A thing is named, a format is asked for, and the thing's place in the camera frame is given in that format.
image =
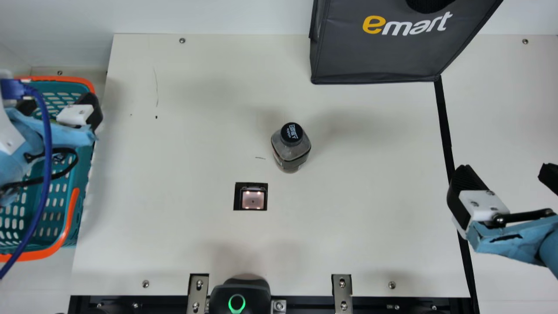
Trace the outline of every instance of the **blue cable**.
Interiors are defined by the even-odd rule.
[[[45,128],[45,172],[44,180],[42,182],[42,192],[41,199],[39,201],[39,208],[35,212],[33,220],[27,228],[27,232],[25,232],[25,235],[23,236],[20,244],[17,246],[16,250],[13,252],[9,260],[4,264],[2,269],[0,269],[0,280],[4,278],[6,273],[8,273],[9,269],[12,268],[16,260],[20,258],[23,250],[31,240],[33,232],[35,232],[35,230],[37,229],[37,225],[39,225],[42,213],[45,211],[46,200],[49,197],[50,176],[52,174],[52,132],[50,130],[49,110],[46,108],[45,101],[43,100],[41,93],[39,93],[37,89],[34,89],[29,85],[25,85],[23,87],[23,91],[26,95],[33,96],[35,98],[35,101],[37,102],[39,109],[41,110],[42,124]]]

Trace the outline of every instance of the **emart logo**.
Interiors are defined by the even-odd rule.
[[[446,14],[439,16],[432,21],[424,20],[420,22],[416,22],[415,24],[411,22],[387,22],[386,19],[379,16],[379,15],[371,15],[364,19],[364,23],[362,24],[362,29],[369,33],[369,34],[379,34],[380,32],[382,35],[388,35],[391,32],[391,35],[397,36],[399,32],[403,29],[403,36],[407,35],[417,35],[422,32],[430,32],[437,26],[438,31],[445,31],[446,30],[446,21],[448,18],[452,17],[453,15],[450,12],[446,12]]]

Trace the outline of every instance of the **green light ring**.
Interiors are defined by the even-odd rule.
[[[230,304],[234,297],[241,297],[242,298],[242,306],[240,307],[239,310],[233,309],[233,305]],[[245,306],[246,306],[246,299],[244,299],[242,294],[234,294],[232,297],[230,297],[230,299],[229,299],[229,310],[232,314],[240,314]]]

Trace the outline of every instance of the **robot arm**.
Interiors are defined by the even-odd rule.
[[[558,166],[544,164],[539,180],[558,194]],[[558,278],[558,216],[550,208],[510,213],[469,165],[458,167],[447,195],[453,222],[475,252],[548,267]],[[507,226],[508,223],[522,222]]]

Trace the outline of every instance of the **black bottle cap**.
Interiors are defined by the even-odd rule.
[[[281,141],[287,146],[296,146],[302,141],[304,131],[298,123],[289,122],[281,128]]]

